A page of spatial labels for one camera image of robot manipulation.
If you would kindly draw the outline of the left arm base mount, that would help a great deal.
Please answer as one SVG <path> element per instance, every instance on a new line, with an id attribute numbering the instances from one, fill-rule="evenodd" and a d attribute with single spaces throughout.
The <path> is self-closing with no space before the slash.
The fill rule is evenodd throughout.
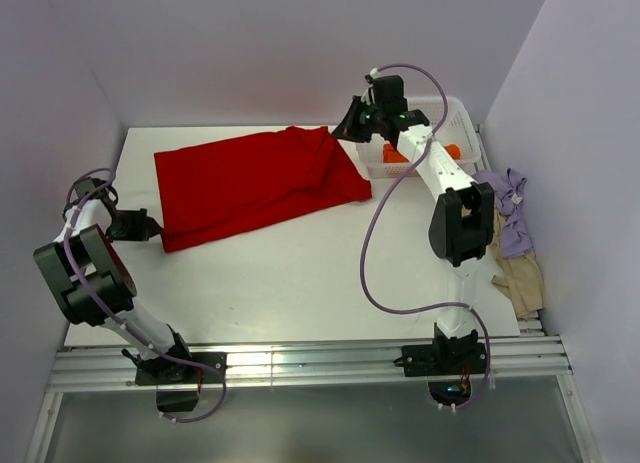
<path id="1" fill-rule="evenodd" d="M 223 352 L 195 352 L 193 361 L 216 370 L 204 371 L 200 367 L 179 365 L 177 372 L 152 376 L 138 368 L 134 383 L 137 387 L 156 389 L 156 407 L 169 414 L 192 412 L 199 403 L 205 384 L 221 384 L 227 369 L 227 354 Z"/>

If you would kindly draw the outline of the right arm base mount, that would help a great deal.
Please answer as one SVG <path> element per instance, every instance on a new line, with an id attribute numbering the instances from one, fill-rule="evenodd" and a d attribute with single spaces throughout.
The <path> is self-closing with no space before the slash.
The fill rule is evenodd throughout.
<path id="1" fill-rule="evenodd" d="M 490 358 L 490 348 L 477 330 L 461 338 L 447 338 L 437 330 L 428 344 L 402 346 L 393 365 L 406 378 L 426 378 L 436 407 L 455 413 L 474 397 L 473 376 L 481 376 L 482 384 L 488 382 Z"/>

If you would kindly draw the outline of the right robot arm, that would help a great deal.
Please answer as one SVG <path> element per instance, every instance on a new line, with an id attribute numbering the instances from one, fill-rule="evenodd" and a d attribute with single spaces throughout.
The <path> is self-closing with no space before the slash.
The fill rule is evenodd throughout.
<path id="1" fill-rule="evenodd" d="M 494 234 L 494 191 L 468 175 L 438 141 L 442 121 L 432 123 L 422 111 L 410 109 L 400 76 L 383 67 L 371 70 L 366 81 L 367 91 L 353 97 L 332 135 L 359 144 L 382 137 L 408 160 L 402 175 L 417 173 L 431 192 L 429 243 L 451 269 L 446 301 L 427 307 L 439 313 L 434 335 L 444 339 L 432 353 L 435 366 L 452 373 L 468 357 L 462 342 L 488 333 L 475 305 L 478 266 Z"/>

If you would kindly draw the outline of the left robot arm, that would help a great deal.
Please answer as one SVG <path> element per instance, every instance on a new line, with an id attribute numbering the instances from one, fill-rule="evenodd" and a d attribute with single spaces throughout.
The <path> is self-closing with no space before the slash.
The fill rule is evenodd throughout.
<path id="1" fill-rule="evenodd" d="M 115 242 L 147 242 L 162 233 L 148 210 L 121 210 L 111 168 L 74 181 L 62 210 L 63 227 L 36 249 L 34 261 L 64 317 L 112 331 L 137 353 L 123 355 L 155 381 L 183 382 L 195 358 L 179 333 L 135 303 L 137 288 L 115 251 Z"/>

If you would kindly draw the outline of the red t-shirt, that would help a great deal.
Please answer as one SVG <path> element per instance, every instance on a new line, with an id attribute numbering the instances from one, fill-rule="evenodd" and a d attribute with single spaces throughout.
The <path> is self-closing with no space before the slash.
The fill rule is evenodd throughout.
<path id="1" fill-rule="evenodd" d="M 154 162 L 167 253 L 372 197 L 370 182 L 325 127 L 157 152 Z"/>

